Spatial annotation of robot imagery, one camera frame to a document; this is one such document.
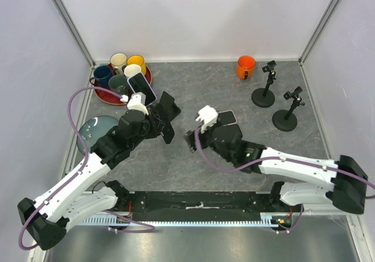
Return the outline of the black round-base phone stand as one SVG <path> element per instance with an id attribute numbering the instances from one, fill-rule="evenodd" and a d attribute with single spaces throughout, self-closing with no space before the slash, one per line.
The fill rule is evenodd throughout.
<path id="1" fill-rule="evenodd" d="M 275 102 L 274 93 L 269 90 L 270 85 L 274 83 L 276 80 L 276 72 L 274 67 L 277 65 L 275 60 L 268 62 L 263 68 L 262 71 L 264 73 L 268 73 L 267 83 L 264 88 L 258 88 L 253 91 L 251 95 L 251 100 L 253 103 L 261 108 L 268 108 L 271 107 Z"/>

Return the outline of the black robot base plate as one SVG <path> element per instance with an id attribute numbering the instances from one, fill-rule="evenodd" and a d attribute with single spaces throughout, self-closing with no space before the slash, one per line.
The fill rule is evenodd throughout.
<path id="1" fill-rule="evenodd" d="M 232 222 L 258 221 L 261 213 L 297 214 L 300 209 L 270 199 L 269 193 L 136 191 L 111 211 L 144 222 Z"/>

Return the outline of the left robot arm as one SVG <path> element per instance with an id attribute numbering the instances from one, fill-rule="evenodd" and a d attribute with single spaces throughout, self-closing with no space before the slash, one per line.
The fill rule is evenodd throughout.
<path id="1" fill-rule="evenodd" d="M 162 136 L 170 143 L 174 136 L 171 122 L 175 116 L 161 104 L 142 110 L 128 109 L 117 124 L 85 147 L 81 162 L 62 180 L 36 199 L 23 198 L 17 205 L 22 223 L 19 247 L 28 232 L 35 246 L 48 250 L 84 219 L 101 211 L 122 211 L 128 206 L 128 191 L 117 181 L 83 199 L 78 197 L 96 180 L 109 173 L 145 139 Z"/>

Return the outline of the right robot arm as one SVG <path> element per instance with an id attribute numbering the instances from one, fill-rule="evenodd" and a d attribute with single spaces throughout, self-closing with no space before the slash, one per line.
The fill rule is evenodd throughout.
<path id="1" fill-rule="evenodd" d="M 332 205 L 351 214 L 364 213 L 368 177 L 350 156 L 339 160 L 306 158 L 277 151 L 243 139 L 238 125 L 215 125 L 201 131 L 197 128 L 184 136 L 191 151 L 206 158 L 203 150 L 210 148 L 233 171 L 286 176 L 298 183 L 279 181 L 273 184 L 268 204 L 274 211 L 287 206 Z"/>

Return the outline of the black phone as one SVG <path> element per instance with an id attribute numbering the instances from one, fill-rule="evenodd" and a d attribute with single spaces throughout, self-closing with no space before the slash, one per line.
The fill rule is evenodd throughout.
<path id="1" fill-rule="evenodd" d="M 166 123 L 161 131 L 163 140 L 166 144 L 170 144 L 175 136 L 175 131 L 171 123 Z"/>

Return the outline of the black flat-base phone stand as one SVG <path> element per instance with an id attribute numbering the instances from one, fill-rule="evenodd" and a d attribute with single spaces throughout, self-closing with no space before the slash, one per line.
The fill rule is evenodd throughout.
<path id="1" fill-rule="evenodd" d="M 175 103 L 175 98 L 166 91 L 162 93 L 159 102 L 155 106 L 155 110 L 161 120 L 169 123 L 181 113 L 181 109 Z"/>

